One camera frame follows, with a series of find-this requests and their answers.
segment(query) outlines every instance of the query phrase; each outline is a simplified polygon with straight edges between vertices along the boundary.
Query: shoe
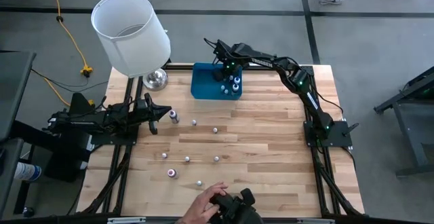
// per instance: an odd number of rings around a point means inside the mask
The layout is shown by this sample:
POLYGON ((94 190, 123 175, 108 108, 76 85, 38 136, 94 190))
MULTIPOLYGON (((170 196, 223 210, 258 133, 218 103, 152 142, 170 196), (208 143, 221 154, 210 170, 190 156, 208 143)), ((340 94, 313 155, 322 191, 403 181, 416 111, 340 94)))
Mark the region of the shoe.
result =
POLYGON ((340 5, 342 4, 344 0, 319 0, 319 3, 322 5, 326 4, 334 4, 334 5, 340 5))

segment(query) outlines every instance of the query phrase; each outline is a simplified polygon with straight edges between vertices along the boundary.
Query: butcher block tabletop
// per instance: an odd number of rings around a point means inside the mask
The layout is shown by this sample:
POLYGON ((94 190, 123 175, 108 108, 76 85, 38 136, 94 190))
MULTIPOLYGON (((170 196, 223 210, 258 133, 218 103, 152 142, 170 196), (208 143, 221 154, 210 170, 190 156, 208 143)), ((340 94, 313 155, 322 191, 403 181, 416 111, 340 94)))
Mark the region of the butcher block tabletop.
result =
MULTIPOLYGON (((338 104, 331 66, 315 65, 313 70, 318 92, 338 104)), ((250 188, 262 217, 321 216, 312 156, 304 141, 304 107, 276 72, 244 71, 243 94, 236 101, 194 99, 192 70, 167 71, 167 75, 166 88, 159 92, 144 88, 142 93, 149 92, 157 105, 172 106, 180 122, 173 124, 165 115, 157 125, 158 135, 151 134, 147 123, 140 126, 127 175, 123 216, 181 217, 198 194, 218 181, 227 183, 233 195, 250 188), (178 172, 177 179, 167 176, 170 168, 178 172)), ((126 85, 127 77, 113 69, 105 104, 123 102, 126 85)), ((334 120, 342 118, 334 105, 322 100, 320 104, 334 120)), ((113 149, 105 145, 90 156, 77 211, 88 207, 107 182, 113 149)), ((363 212, 351 157, 341 148, 330 148, 330 156, 336 184, 363 212)), ((117 188, 115 185, 112 206, 117 188)), ((325 195, 332 211, 327 187, 325 195)))

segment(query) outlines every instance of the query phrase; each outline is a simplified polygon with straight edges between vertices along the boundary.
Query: lamp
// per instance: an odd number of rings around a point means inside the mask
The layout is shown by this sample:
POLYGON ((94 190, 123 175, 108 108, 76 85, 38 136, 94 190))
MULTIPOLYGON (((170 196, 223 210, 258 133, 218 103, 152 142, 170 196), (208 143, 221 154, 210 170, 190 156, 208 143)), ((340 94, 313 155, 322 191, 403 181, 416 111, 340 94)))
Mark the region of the lamp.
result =
POLYGON ((146 75, 151 91, 167 85, 160 68, 169 60, 170 40, 148 0, 101 0, 91 19, 115 69, 130 78, 146 75))

